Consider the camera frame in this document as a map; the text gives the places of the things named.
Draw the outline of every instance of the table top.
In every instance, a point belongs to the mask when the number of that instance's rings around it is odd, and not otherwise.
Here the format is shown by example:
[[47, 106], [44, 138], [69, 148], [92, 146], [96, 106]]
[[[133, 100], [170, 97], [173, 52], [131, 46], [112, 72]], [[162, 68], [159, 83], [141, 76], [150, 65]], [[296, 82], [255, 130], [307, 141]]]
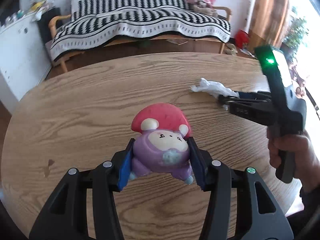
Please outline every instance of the table top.
[[[93, 169], [123, 150], [135, 115], [165, 102], [183, 110], [199, 148], [230, 168], [255, 167], [286, 212], [300, 188], [286, 185], [269, 165], [266, 128], [229, 114], [207, 93], [193, 93], [200, 78], [232, 90], [268, 90], [258, 61], [210, 53], [161, 53], [109, 60], [57, 76], [28, 92], [13, 114], [4, 141], [4, 205], [28, 236], [45, 201], [71, 167]], [[125, 239], [198, 239], [209, 192], [170, 174], [129, 181], [115, 193]], [[89, 235], [94, 235], [88, 190]], [[229, 234], [235, 230], [232, 191]]]

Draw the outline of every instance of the curtain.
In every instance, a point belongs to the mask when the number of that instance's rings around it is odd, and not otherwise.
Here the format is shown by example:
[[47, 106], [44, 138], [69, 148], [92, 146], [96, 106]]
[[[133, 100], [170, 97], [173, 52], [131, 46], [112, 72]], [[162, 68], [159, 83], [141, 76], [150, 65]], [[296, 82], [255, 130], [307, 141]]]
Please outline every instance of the curtain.
[[289, 26], [290, 0], [256, 0], [249, 29], [248, 50], [264, 44], [279, 48]]

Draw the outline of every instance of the purple toy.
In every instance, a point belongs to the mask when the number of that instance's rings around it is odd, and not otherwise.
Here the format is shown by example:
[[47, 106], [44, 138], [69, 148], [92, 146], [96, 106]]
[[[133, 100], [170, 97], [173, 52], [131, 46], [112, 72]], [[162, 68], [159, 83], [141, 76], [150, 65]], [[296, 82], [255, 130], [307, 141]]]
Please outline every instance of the purple toy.
[[130, 179], [151, 172], [171, 173], [186, 184], [193, 182], [189, 146], [191, 128], [183, 112], [169, 104], [154, 104], [141, 110], [131, 129], [142, 133], [133, 144]]

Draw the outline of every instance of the wooden armrest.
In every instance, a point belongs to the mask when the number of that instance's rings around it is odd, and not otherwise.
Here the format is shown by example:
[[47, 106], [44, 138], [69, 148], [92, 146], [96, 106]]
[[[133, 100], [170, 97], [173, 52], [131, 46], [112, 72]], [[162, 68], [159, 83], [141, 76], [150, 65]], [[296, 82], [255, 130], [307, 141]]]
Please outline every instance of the wooden armrest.
[[56, 16], [56, 17], [53, 17], [51, 19], [51, 21], [49, 22], [48, 26], [49, 26], [52, 38], [54, 38], [56, 36], [56, 34], [57, 34], [57, 27], [56, 27], [57, 21], [58, 20], [68, 19], [68, 18], [71, 18], [71, 14], [64, 15], [64, 16]]
[[232, 12], [231, 12], [230, 8], [228, 8], [228, 7], [220, 7], [220, 6], [213, 6], [213, 9], [226, 11], [226, 13], [227, 13], [227, 21], [230, 22], [231, 15], [232, 15]]

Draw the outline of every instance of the sofa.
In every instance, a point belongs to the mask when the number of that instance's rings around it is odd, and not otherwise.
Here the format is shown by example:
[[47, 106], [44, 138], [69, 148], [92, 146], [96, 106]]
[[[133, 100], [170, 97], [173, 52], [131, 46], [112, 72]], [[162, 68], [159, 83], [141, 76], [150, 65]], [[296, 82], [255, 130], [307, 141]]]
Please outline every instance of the sofa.
[[[52, 59], [68, 71], [65, 61], [87, 49], [139, 39], [209, 39], [224, 44], [230, 39], [231, 10], [227, 17], [211, 17], [190, 10], [187, 0], [71, 0], [71, 15], [54, 17]], [[71, 21], [56, 29], [56, 22]]]

